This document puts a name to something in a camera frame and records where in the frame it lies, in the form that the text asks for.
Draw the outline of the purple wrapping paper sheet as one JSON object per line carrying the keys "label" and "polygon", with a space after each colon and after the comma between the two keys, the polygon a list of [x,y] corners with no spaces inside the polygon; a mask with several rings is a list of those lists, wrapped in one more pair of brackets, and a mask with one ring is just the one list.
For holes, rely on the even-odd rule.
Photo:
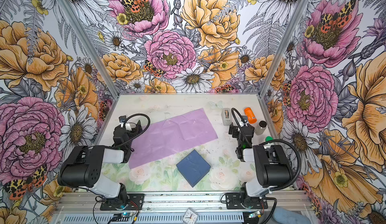
{"label": "purple wrapping paper sheet", "polygon": [[129,168],[157,161],[218,138],[203,108],[150,125],[132,142]]}

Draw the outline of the dark blue gift box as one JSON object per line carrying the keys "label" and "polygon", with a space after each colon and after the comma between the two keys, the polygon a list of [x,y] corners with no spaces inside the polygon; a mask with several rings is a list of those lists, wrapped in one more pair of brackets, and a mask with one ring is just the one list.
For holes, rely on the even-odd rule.
{"label": "dark blue gift box", "polygon": [[193,150],[176,164],[178,171],[191,187],[195,187],[210,171],[210,164]]}

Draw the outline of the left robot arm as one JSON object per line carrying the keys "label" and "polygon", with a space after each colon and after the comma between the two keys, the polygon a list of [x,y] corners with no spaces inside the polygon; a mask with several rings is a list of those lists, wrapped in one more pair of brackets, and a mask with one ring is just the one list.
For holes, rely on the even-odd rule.
{"label": "left robot arm", "polygon": [[113,146],[98,145],[92,148],[75,147],[64,161],[58,184],[70,188],[86,189],[103,198],[111,208],[123,210],[129,204],[126,187],[122,183],[112,181],[102,174],[103,163],[125,164],[132,152],[133,138],[143,132],[141,122],[129,123],[130,130],[123,124],[114,129]]}

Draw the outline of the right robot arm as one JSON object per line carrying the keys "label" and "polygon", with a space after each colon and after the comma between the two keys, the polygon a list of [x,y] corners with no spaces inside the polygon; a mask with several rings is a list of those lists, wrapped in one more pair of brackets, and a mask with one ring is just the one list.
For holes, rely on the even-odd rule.
{"label": "right robot arm", "polygon": [[274,188],[284,189],[294,177],[289,161],[279,144],[280,139],[266,137],[265,141],[252,145],[254,127],[243,125],[241,127],[230,124],[229,134],[237,139],[235,150],[237,159],[241,162],[252,163],[256,176],[245,181],[240,188],[239,196],[227,196],[229,209],[241,206],[244,209],[262,209],[266,207],[263,199]]}

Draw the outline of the orange bottle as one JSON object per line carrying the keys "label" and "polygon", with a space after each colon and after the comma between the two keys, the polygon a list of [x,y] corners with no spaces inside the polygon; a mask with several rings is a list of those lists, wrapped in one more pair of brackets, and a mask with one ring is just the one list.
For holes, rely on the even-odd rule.
{"label": "orange bottle", "polygon": [[256,119],[256,117],[255,117],[255,115],[250,107],[246,107],[244,109],[244,113],[247,116],[248,123],[254,124],[257,122],[257,119]]}

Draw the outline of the clear bottle black cap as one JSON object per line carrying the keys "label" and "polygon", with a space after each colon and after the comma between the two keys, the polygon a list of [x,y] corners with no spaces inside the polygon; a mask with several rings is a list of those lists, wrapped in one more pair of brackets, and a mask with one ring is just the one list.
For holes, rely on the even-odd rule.
{"label": "clear bottle black cap", "polygon": [[267,127],[266,121],[264,121],[264,120],[260,121],[260,122],[256,125],[256,127],[255,127],[255,134],[256,134],[256,135],[262,135],[262,134],[265,132],[266,127]]}

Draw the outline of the grey tape dispenser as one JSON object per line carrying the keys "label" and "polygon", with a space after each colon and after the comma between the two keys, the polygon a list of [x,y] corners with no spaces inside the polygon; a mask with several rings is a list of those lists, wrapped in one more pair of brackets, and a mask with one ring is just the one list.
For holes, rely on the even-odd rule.
{"label": "grey tape dispenser", "polygon": [[224,126],[229,126],[232,123],[232,115],[229,108],[223,108],[221,116]]}

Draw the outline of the blue grey cloth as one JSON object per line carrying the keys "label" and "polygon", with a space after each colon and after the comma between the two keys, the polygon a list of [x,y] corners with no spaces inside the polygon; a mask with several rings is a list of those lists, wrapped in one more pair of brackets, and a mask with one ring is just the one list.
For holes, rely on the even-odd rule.
{"label": "blue grey cloth", "polygon": [[307,217],[281,207],[275,209],[272,217],[279,224],[311,224]]}

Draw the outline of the small white clock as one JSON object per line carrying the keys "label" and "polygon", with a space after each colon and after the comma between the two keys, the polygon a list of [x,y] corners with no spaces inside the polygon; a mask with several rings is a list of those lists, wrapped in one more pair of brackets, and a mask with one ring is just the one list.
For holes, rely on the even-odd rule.
{"label": "small white clock", "polygon": [[199,215],[192,209],[187,209],[183,215],[182,221],[184,224],[196,224],[199,219]]}

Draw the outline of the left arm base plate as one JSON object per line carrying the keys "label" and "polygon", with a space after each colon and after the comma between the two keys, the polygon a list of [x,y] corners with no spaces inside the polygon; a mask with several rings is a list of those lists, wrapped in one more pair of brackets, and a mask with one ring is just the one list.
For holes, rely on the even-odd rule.
{"label": "left arm base plate", "polygon": [[126,198],[108,198],[100,206],[101,211],[140,211],[144,203],[145,194],[127,194]]}

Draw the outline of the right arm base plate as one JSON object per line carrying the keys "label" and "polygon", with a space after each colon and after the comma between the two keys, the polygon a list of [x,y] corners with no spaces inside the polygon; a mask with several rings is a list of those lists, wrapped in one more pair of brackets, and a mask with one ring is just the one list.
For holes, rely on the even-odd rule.
{"label": "right arm base plate", "polygon": [[225,193],[225,204],[228,210],[263,210],[268,208],[265,200],[259,197],[243,196],[239,192]]}

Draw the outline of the aluminium front rail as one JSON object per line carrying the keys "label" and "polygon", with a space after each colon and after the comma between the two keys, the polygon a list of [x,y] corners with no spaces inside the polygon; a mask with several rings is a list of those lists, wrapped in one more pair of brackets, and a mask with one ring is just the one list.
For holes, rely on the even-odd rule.
{"label": "aluminium front rail", "polygon": [[[241,202],[238,192],[182,191],[182,192],[129,192],[142,214],[197,212],[253,212],[270,211],[275,204],[289,211],[310,211],[311,203],[304,191],[281,190],[256,198],[251,205]],[[112,214],[118,210],[102,210],[95,195],[90,192],[66,193],[59,201],[55,214]]]}

